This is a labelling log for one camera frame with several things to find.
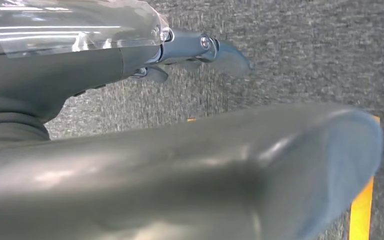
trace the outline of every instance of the metal bolt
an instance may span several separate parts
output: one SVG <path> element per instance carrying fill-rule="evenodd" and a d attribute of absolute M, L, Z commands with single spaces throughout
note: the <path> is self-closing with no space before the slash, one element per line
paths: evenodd
<path fill-rule="evenodd" d="M 211 41 L 210 41 L 209 37 L 207 37 L 207 36 L 202 36 L 201 37 L 201 46 L 204 49 L 209 49 L 210 48 L 210 44 L 211 44 Z"/>

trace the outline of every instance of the gray fabric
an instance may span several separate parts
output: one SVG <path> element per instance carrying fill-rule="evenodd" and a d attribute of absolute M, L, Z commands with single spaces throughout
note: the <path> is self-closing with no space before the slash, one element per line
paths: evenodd
<path fill-rule="evenodd" d="M 276 103 L 336 102 L 380 116 L 384 128 L 384 0 L 154 0 L 176 27 L 228 39 L 255 63 L 234 79 L 173 68 L 158 85 L 126 80 L 71 98 L 53 138 L 150 128 Z M 371 239 L 384 240 L 384 160 L 375 180 Z M 346 240 L 345 213 L 320 240 Z"/>

